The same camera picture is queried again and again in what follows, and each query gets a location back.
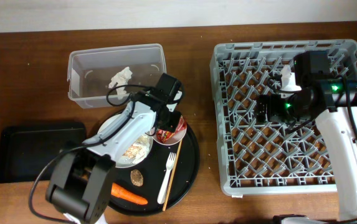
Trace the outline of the red snack wrapper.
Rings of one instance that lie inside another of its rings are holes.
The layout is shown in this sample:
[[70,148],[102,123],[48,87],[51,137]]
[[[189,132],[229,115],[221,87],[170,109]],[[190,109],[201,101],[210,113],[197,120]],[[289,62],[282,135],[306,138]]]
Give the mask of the red snack wrapper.
[[175,132],[164,131],[164,130],[159,129],[156,132],[156,137],[161,143],[164,144],[168,140],[172,139],[175,135],[177,135],[177,134],[183,132],[184,130],[186,130],[186,128],[187,128],[186,121],[183,118],[183,116],[181,116]]

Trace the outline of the white tissue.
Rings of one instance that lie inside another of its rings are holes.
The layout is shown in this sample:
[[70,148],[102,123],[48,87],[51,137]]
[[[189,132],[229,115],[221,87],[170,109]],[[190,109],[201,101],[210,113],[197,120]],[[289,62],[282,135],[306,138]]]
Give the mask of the white tissue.
[[111,82],[109,83],[109,89],[120,86],[117,89],[117,98],[122,100],[126,95],[126,90],[122,85],[127,85],[128,81],[131,79],[133,72],[129,67],[125,67],[122,71],[118,72],[115,76],[111,78]]
[[151,140],[151,137],[143,134],[131,145],[130,150],[133,154],[133,164],[138,164],[147,157],[151,149]]

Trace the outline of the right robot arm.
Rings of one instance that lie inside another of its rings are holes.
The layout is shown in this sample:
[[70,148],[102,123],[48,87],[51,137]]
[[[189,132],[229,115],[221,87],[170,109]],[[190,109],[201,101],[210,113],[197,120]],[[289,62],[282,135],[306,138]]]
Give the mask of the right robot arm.
[[284,67],[273,77],[282,87],[257,99],[259,123],[287,123],[294,133],[315,122],[335,176],[340,223],[357,223],[357,81],[335,76],[325,51],[294,57],[294,71]]

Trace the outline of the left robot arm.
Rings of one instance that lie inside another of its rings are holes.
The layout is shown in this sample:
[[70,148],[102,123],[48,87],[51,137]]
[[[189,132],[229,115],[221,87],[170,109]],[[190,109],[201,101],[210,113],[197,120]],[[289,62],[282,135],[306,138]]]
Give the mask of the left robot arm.
[[64,149],[54,166],[45,199],[72,223],[96,223],[108,206],[117,161],[143,134],[174,131],[181,117],[175,106],[183,84],[166,73],[155,86],[140,85],[123,101],[125,109],[100,133]]

